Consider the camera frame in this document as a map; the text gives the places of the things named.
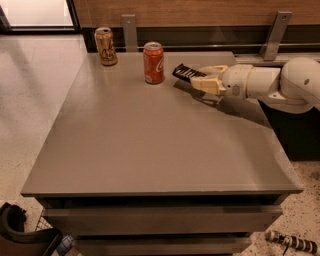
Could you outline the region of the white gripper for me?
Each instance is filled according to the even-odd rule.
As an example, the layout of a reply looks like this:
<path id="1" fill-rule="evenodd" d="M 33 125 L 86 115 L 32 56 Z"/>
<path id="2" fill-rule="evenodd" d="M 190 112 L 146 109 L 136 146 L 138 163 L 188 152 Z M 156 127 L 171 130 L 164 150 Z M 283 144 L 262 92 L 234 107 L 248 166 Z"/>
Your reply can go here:
<path id="1" fill-rule="evenodd" d="M 205 77 L 193 77 L 191 85 L 193 88 L 212 95 L 233 96 L 246 98 L 247 81 L 253 66 L 247 64 L 236 64 L 233 66 L 215 65 L 205 66 L 198 69 Z"/>

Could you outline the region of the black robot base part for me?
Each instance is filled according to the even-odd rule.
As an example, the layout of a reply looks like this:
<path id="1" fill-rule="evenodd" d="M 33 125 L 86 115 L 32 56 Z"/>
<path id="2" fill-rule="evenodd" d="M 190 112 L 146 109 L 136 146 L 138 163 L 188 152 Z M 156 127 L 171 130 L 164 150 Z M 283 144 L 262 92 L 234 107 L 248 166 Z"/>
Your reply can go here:
<path id="1" fill-rule="evenodd" d="M 0 256 L 51 256 L 62 241 L 56 228 L 26 232 L 26 211 L 5 202 L 0 207 Z"/>

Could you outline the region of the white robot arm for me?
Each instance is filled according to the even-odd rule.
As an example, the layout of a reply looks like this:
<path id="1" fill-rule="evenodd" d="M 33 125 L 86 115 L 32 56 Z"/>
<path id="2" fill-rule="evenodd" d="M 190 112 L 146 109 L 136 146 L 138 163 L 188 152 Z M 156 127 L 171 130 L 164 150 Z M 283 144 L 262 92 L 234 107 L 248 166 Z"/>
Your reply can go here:
<path id="1" fill-rule="evenodd" d="M 204 76 L 190 79 L 193 88 L 216 96 L 257 99 L 268 107 L 293 114 L 320 110 L 320 63 L 306 57 L 282 68 L 252 64 L 207 66 Z"/>

